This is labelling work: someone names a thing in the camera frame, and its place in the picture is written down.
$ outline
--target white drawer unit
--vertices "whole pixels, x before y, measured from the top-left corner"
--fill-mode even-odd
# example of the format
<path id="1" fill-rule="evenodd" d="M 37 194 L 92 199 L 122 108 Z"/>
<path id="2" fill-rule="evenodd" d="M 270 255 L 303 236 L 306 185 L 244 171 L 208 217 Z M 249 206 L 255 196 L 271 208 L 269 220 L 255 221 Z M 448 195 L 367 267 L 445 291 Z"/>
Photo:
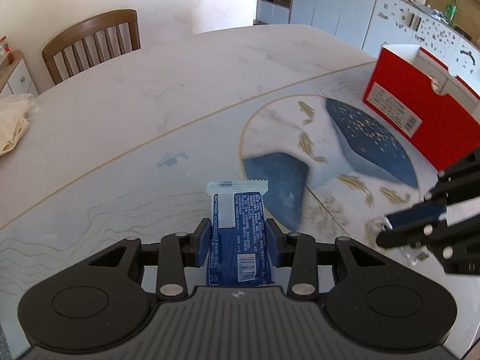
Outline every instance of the white drawer unit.
<path id="1" fill-rule="evenodd" d="M 289 17 L 289 8 L 274 2 L 258 0 L 257 20 L 267 24 L 288 24 Z"/>
<path id="2" fill-rule="evenodd" d="M 30 73 L 28 73 L 22 53 L 15 50 L 12 54 L 13 63 L 0 72 L 0 86 L 3 85 L 1 91 L 2 95 L 31 93 L 32 95 L 37 96 L 37 89 L 30 77 Z"/>

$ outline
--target table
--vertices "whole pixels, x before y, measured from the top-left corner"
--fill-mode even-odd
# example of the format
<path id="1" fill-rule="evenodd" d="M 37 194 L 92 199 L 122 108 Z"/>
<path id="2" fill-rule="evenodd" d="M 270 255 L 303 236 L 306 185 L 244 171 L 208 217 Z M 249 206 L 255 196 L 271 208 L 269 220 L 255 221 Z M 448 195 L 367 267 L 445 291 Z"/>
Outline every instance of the table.
<path id="1" fill-rule="evenodd" d="M 368 242 L 367 227 L 374 223 L 363 223 L 358 232 L 350 226 L 359 220 L 353 208 L 368 202 L 378 215 L 406 207 L 436 178 L 393 129 L 417 178 L 417 185 L 404 182 L 394 191 L 400 201 L 374 192 L 371 175 L 362 175 L 368 181 L 363 190 L 349 188 L 359 177 L 355 166 L 329 179 L 316 176 L 328 161 L 341 164 L 339 150 L 315 152 L 332 136 L 325 127 L 327 98 L 375 118 L 360 101 L 373 67 L 369 55 L 316 28 L 256 26 L 138 50 L 40 95 L 30 130 L 0 159 L 0 323 L 12 356 L 28 346 L 16 318 L 28 288 L 124 237 L 158 242 L 165 234 L 193 231 L 209 216 L 206 183 L 251 177 L 259 166 L 250 160 L 264 154 L 289 152 L 311 168 L 299 220 L 283 225 L 323 242 L 344 233 Z M 381 180 L 384 187 L 398 181 Z M 336 193 L 352 208 L 328 200 Z M 450 216 L 471 215 L 474 206 Z M 325 221 L 317 220 L 319 212 Z M 397 251 L 393 256 L 402 260 Z M 447 277 L 434 258 L 414 269 L 455 296 L 459 313 L 447 346 L 461 356 L 480 321 L 479 280 Z M 192 270 L 186 272 L 189 288 L 205 278 Z M 146 272 L 145 281 L 154 274 Z M 328 286 L 325 275 L 321 284 Z"/>

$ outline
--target red cardboard box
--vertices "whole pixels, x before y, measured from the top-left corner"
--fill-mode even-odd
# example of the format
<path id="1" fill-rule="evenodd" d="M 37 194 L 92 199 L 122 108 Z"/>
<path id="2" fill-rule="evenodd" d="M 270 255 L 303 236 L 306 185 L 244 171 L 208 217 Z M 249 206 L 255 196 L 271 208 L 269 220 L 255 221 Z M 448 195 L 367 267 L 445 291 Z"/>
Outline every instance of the red cardboard box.
<path id="1" fill-rule="evenodd" d="M 382 48 L 363 96 L 437 170 L 480 145 L 479 99 L 444 63 L 413 44 Z"/>

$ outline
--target chair backrest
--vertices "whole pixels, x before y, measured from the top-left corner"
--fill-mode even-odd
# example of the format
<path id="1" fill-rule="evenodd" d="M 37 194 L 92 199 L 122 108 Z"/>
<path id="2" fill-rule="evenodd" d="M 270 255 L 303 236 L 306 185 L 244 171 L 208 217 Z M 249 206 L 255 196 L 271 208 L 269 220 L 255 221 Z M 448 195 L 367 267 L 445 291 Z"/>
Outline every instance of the chair backrest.
<path id="1" fill-rule="evenodd" d="M 85 52 L 85 58 L 88 63 L 88 67 L 91 68 L 94 65 L 92 55 L 87 44 L 87 37 L 92 36 L 95 50 L 97 51 L 97 57 L 99 63 L 105 61 L 100 42 L 97 37 L 97 32 L 102 31 L 105 37 L 106 48 L 109 53 L 110 59 L 115 58 L 112 42 L 108 33 L 108 28 L 114 27 L 117 34 L 118 50 L 120 54 L 125 54 L 125 45 L 123 44 L 122 34 L 119 25 L 128 24 L 128 30 L 130 34 L 131 49 L 138 50 L 140 48 L 140 36 L 138 33 L 138 21 L 137 11 L 134 9 L 119 9 L 111 12 L 102 13 L 101 15 L 93 16 L 81 23 L 75 24 L 66 29 L 62 33 L 53 38 L 49 44 L 45 46 L 42 51 L 42 57 L 45 61 L 46 68 L 48 69 L 50 76 L 55 85 L 60 84 L 63 79 L 55 63 L 54 57 L 58 54 L 62 54 L 63 62 L 65 64 L 66 71 L 69 77 L 74 75 L 74 71 L 71 68 L 66 49 L 71 47 L 75 63 L 78 71 L 84 71 L 84 67 L 81 61 L 80 54 L 78 53 L 75 43 L 82 42 L 83 50 Z"/>

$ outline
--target snack bar package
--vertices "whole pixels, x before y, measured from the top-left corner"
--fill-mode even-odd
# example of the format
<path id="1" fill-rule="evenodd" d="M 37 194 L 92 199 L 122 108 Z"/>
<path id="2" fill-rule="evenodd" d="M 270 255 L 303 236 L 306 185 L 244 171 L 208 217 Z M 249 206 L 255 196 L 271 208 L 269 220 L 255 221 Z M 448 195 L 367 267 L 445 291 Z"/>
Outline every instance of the snack bar package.
<path id="1" fill-rule="evenodd" d="M 272 283 L 262 196 L 266 180 L 212 181 L 212 232 L 207 285 L 252 287 Z"/>

